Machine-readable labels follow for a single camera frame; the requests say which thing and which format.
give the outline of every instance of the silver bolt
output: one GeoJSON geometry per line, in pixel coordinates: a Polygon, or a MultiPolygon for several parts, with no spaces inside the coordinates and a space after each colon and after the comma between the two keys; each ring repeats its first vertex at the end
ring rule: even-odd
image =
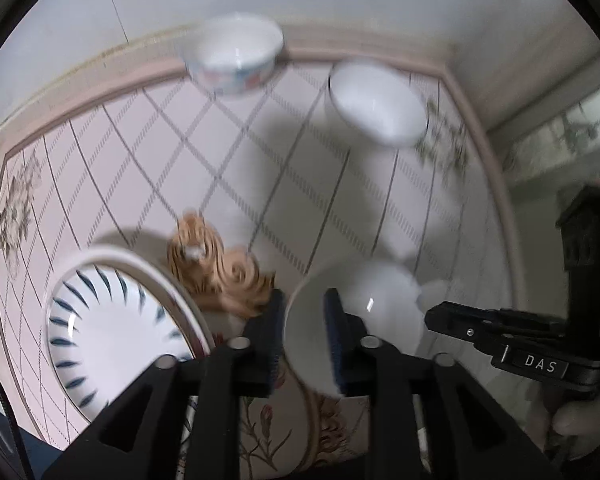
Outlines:
{"type": "Polygon", "coordinates": [[[155,360],[154,364],[157,368],[160,368],[161,370],[168,370],[169,368],[173,367],[173,365],[177,362],[178,360],[174,356],[172,356],[171,354],[165,354],[158,357],[155,360]]]}
{"type": "Polygon", "coordinates": [[[245,348],[249,348],[251,341],[249,341],[248,337],[240,336],[232,337],[227,344],[229,348],[233,348],[234,350],[244,350],[245,348]]]}
{"type": "Polygon", "coordinates": [[[456,364],[456,360],[453,358],[453,356],[444,352],[436,354],[433,359],[439,366],[449,367],[456,364]]]}
{"type": "Polygon", "coordinates": [[[378,348],[381,344],[382,341],[380,341],[376,336],[374,335],[365,335],[361,340],[360,340],[360,344],[364,347],[364,348],[378,348]]]}

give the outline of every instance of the blue fabric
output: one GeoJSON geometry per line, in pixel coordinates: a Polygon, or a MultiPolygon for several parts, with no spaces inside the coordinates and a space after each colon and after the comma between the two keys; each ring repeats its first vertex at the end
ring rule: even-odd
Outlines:
{"type": "MultiPolygon", "coordinates": [[[[43,442],[22,428],[20,428],[20,434],[22,435],[24,446],[27,450],[27,455],[29,456],[29,462],[31,463],[33,474],[35,475],[36,480],[40,480],[40,478],[42,478],[42,473],[45,472],[46,469],[56,460],[56,458],[60,456],[62,451],[50,446],[46,442],[43,442]]],[[[0,413],[0,436],[5,439],[7,446],[11,448],[12,452],[9,452],[1,439],[0,447],[5,452],[8,460],[10,460],[12,464],[18,464],[16,469],[19,470],[20,460],[16,452],[15,443],[13,442],[13,437],[11,436],[11,430],[9,429],[7,418],[2,413],[0,413]]]]}

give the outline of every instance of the hand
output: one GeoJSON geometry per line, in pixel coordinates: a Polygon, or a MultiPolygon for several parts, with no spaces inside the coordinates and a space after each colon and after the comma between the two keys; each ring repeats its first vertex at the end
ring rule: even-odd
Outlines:
{"type": "Polygon", "coordinates": [[[546,449],[550,429],[561,436],[576,437],[568,455],[570,460],[583,457],[600,445],[600,395],[594,400],[567,402],[558,408],[554,416],[550,416],[539,390],[531,403],[524,427],[536,446],[546,449]]]}

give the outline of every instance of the wooden scroll decoration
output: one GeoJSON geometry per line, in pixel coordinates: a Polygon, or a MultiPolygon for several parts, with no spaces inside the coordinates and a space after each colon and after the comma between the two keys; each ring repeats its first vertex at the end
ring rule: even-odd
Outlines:
{"type": "Polygon", "coordinates": [[[167,259],[173,275],[203,311],[249,319],[261,313],[274,287],[274,272],[260,272],[244,247],[226,250],[218,232],[196,213],[178,220],[167,259]]]}

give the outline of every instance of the diamond pattern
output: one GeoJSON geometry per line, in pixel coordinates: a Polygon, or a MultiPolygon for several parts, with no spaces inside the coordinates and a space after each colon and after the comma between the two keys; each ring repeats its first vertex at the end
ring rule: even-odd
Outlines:
{"type": "MultiPolygon", "coordinates": [[[[63,449],[86,426],[40,351],[50,260],[94,242],[128,243],[164,259],[186,210],[202,208],[227,247],[250,246],[287,294],[306,272],[362,254],[397,260],[421,283],[448,280],[450,300],[510,305],[506,251],[479,160],[472,156],[461,181],[434,175],[411,150],[397,159],[382,150],[347,155],[317,99],[330,69],[290,64],[265,88],[241,95],[209,96],[188,78],[140,89],[81,113],[7,161],[0,208],[24,158],[35,153],[42,167],[14,278],[0,251],[0,319],[16,383],[48,442],[63,449]]],[[[437,79],[410,79],[460,124],[437,79]]],[[[468,151],[475,153],[471,143],[468,151]]],[[[488,375],[455,340],[421,346],[451,351],[488,375]]]]}

